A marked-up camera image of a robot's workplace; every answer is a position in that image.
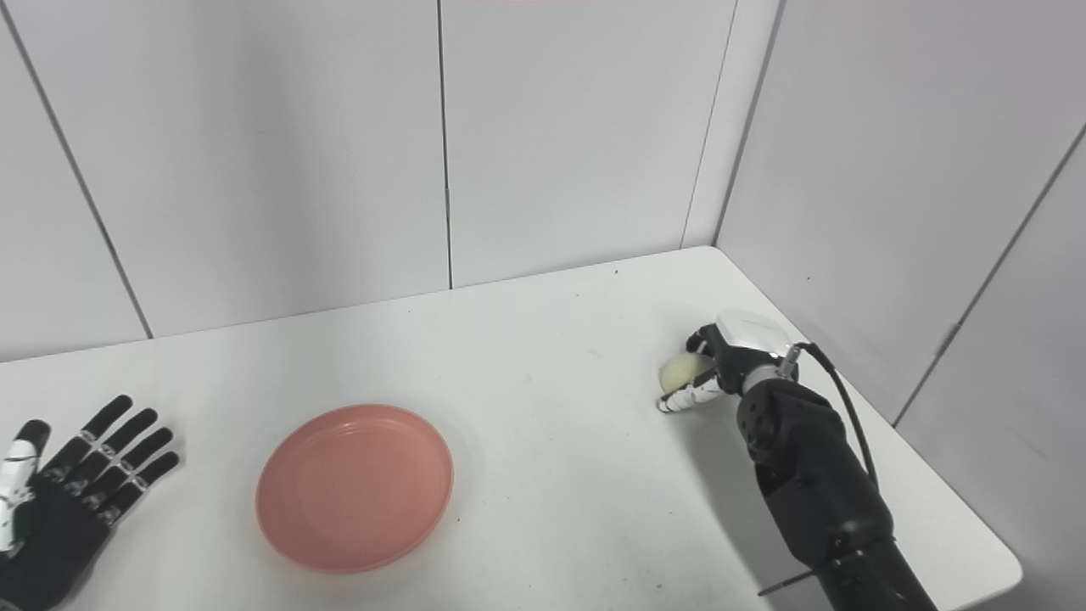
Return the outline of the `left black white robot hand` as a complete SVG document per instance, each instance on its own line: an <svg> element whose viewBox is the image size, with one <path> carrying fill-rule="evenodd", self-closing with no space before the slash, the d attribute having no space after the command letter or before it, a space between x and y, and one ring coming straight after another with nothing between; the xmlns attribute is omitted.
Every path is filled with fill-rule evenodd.
<svg viewBox="0 0 1086 611"><path fill-rule="evenodd" d="M51 457L49 423L20 427L3 455L4 610L54 610L81 590L123 518L180 462L157 418L117 395Z"/></svg>

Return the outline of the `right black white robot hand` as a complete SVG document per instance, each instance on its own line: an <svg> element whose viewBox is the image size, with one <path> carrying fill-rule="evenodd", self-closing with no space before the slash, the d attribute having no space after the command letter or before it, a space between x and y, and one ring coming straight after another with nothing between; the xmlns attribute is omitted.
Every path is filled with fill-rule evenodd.
<svg viewBox="0 0 1086 611"><path fill-rule="evenodd" d="M723 310L660 367L656 407L675 413L720 397L742 397L768 379L798 381L798 349L781 324L752 311Z"/></svg>

